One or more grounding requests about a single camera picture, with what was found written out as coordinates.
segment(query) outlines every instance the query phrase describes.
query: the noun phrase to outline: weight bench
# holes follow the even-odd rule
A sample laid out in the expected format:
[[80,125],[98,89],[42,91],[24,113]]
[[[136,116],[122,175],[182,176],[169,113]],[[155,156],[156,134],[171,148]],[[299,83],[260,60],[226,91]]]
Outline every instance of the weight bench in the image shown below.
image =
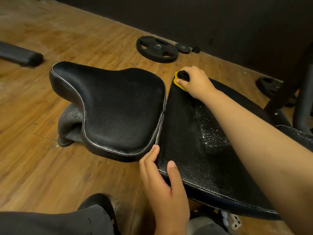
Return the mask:
[[[138,161],[153,144],[156,164],[169,183],[166,165],[175,161],[190,199],[230,213],[279,219],[252,180],[210,110],[174,83],[166,102],[161,78],[130,68],[108,71],[70,62],[52,66],[53,90],[71,102],[59,119],[58,142],[81,142],[92,153],[121,162]],[[214,86],[268,123],[258,105],[228,86]],[[278,129],[312,150],[313,136]]]

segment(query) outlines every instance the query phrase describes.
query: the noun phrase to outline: floor plank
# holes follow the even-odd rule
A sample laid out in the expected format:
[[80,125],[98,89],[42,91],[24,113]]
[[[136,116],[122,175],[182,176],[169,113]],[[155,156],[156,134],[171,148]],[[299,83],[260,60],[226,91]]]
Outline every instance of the floor plank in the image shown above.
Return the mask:
[[[53,0],[0,0],[0,40],[45,56],[33,69],[0,59],[0,210],[71,212],[102,192],[112,197],[123,235],[153,234],[138,163],[101,158],[79,144],[58,146],[58,117],[69,104],[49,83],[49,69],[58,61],[142,68],[161,77],[167,89],[175,71],[195,65],[261,107],[268,102],[254,83],[261,74],[205,53],[155,63],[137,52],[141,35],[147,33]],[[238,234],[292,234],[282,221],[241,220]]]

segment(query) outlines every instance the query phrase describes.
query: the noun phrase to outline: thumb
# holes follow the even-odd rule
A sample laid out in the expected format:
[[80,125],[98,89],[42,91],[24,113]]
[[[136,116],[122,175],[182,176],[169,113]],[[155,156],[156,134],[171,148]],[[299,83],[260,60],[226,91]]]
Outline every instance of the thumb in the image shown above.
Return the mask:
[[182,87],[184,87],[186,90],[188,89],[188,82],[184,81],[183,79],[178,78],[176,80],[176,82],[181,85]]
[[182,184],[182,178],[174,161],[169,161],[167,164],[167,174],[170,178],[172,194],[186,193],[184,185]]

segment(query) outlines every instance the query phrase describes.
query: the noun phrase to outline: yellow sponge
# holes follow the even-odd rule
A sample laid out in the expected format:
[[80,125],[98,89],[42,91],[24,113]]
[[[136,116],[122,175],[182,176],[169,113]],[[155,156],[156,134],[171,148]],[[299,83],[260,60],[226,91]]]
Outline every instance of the yellow sponge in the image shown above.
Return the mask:
[[178,73],[178,72],[175,72],[174,84],[175,84],[176,86],[178,86],[180,89],[182,89],[182,90],[184,90],[184,91],[187,91],[184,87],[182,87],[181,85],[179,85],[179,84],[176,82],[176,80],[178,79],[177,73]]

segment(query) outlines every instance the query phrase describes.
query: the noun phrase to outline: hand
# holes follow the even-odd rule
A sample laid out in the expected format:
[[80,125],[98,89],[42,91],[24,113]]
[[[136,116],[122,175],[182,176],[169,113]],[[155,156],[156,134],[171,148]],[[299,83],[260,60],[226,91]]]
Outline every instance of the hand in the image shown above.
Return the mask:
[[160,147],[153,145],[139,161],[141,178],[156,219],[155,235],[184,235],[190,218],[186,191],[173,161],[167,164],[171,187],[163,180],[154,163],[159,151]]
[[195,66],[184,67],[182,70],[189,74],[190,81],[177,79],[176,82],[183,86],[192,97],[203,101],[206,94],[217,91],[203,70]]

